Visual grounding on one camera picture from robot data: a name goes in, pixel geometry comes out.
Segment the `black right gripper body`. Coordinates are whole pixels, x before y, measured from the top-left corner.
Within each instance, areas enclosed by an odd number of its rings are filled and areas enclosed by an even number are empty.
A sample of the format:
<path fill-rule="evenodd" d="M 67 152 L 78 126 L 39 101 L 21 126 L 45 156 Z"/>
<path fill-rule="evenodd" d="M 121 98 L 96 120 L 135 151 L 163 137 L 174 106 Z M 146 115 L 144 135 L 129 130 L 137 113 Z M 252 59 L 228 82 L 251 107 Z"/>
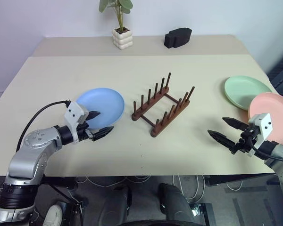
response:
<path fill-rule="evenodd" d="M 241 133 L 239 141 L 231 148 L 231 153 L 236 154 L 237 151 L 248 153 L 252 148 L 249 138 L 253 140 L 258 135 L 258 128 L 247 128 Z"/>

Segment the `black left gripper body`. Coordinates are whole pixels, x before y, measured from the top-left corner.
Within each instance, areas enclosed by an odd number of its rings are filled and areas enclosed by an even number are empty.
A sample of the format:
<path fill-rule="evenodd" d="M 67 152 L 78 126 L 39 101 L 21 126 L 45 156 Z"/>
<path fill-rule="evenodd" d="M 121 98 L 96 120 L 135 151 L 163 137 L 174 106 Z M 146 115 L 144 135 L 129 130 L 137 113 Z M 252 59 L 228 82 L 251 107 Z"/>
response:
<path fill-rule="evenodd" d="M 84 122 L 83 124 L 79 124 L 76 128 L 76 132 L 78 135 L 78 141 L 81 142 L 86 139 L 90 139 L 91 141 L 94 141 L 93 134 L 88 129 L 89 125 L 88 123 Z"/>

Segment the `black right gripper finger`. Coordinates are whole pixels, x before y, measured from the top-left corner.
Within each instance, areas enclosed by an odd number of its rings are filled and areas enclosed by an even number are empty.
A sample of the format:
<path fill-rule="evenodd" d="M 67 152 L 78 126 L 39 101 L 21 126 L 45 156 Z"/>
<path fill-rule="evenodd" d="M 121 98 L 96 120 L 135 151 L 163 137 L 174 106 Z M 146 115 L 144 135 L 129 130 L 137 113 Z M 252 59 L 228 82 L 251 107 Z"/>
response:
<path fill-rule="evenodd" d="M 235 146 L 235 143 L 229 140 L 225 135 L 212 130 L 207 130 L 207 132 L 215 141 L 222 144 L 226 148 L 231 149 Z"/>
<path fill-rule="evenodd" d="M 224 120 L 229 126 L 239 129 L 239 130 L 245 130 L 247 128 L 247 124 L 230 117 L 223 117 L 222 120 Z"/>

